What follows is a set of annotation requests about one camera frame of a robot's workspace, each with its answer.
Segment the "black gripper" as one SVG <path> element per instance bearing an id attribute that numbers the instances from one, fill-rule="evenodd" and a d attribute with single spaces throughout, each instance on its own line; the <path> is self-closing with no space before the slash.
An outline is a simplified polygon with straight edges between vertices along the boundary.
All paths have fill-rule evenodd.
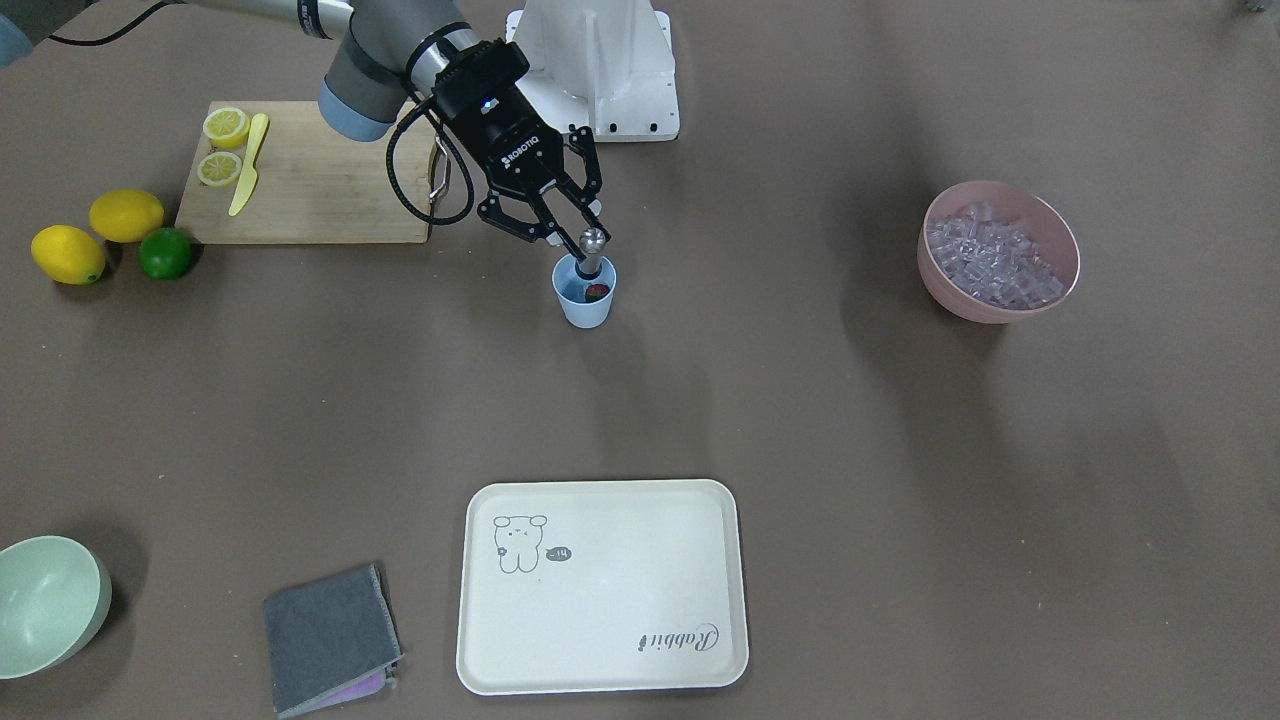
<path id="1" fill-rule="evenodd" d="M 515 45 L 502 40 L 481 41 L 460 53 L 436 76 L 430 108 L 470 156 L 480 165 L 490 193 L 477 204 L 476 213 L 489 225 L 526 242 L 545 240 L 562 247 L 575 260 L 582 250 L 552 215 L 547 204 L 535 197 L 567 177 L 564 143 L 517 87 L 529 70 L 529 61 Z M 570 126 L 568 150 L 582 161 L 584 181 L 570 191 L 571 202 L 588 227 L 611 232 L 602 224 L 598 202 L 603 176 L 590 126 Z M 532 220 L 508 214 L 502 196 L 532 201 Z"/>

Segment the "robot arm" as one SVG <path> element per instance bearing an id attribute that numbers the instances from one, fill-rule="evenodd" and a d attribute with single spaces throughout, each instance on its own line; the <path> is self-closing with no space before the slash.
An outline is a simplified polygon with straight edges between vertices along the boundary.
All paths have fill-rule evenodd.
<path id="1" fill-rule="evenodd" d="M 3 72 L 24 61 L 42 45 L 100 47 L 124 38 L 156 12 L 169 6 L 196 6 L 180 19 L 205 19 L 192 13 L 221 13 L 237 17 L 229 29 L 262 27 L 296 28 L 308 42 L 334 44 L 329 69 L 319 94 L 319 110 L 339 135 L 355 141 L 376 141 L 388 128 L 387 173 L 402 206 L 429 225 L 448 225 L 463 220 L 475 206 L 485 223 L 532 242 L 545 238 L 562 243 L 585 263 L 579 242 L 561 227 L 543 197 L 556 188 L 568 199 L 588 223 L 588 237 L 611 238 L 598 218 L 596 196 L 602 176 L 590 127 L 570 126 L 568 140 L 547 124 L 517 83 L 530 69 L 522 49 L 502 38 L 480 40 L 463 18 L 456 1 L 151 1 L 133 20 L 100 38 L 73 38 L 59 35 L 78 15 L 101 1 L 3 1 Z M 124 109 L 124 120 L 133 118 L 124 104 L 109 91 L 124 90 L 113 82 L 143 79 L 142 50 L 122 51 L 106 60 L 72 68 L 65 78 L 23 70 L 33 78 L 29 104 L 36 109 L 88 111 L 88 120 L 38 120 L 35 109 L 31 123 L 17 110 L 3 109 L 3 145 L 19 145 L 41 151 L 45 159 L 70 160 L 74 138 L 106 140 L 108 110 Z M 474 182 L 462 169 L 467 199 L 453 217 L 422 214 L 397 184 L 393 167 L 401 136 L 419 119 L 428 118 L 447 152 L 462 163 L 461 143 L 477 163 L 486 182 L 483 201 L 475 199 Z M 585 184 L 577 184 L 564 170 L 564 143 L 582 159 Z M 502 209 L 500 200 L 527 205 L 536 222 L 521 222 Z"/>

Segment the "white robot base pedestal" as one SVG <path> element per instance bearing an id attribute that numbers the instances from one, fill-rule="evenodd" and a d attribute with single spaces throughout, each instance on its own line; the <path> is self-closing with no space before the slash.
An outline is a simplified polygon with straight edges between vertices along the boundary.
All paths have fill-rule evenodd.
<path id="1" fill-rule="evenodd" d="M 678 137 L 672 23 L 649 1 L 527 1 L 506 18 L 530 68 L 517 86 L 562 133 L 599 142 Z"/>

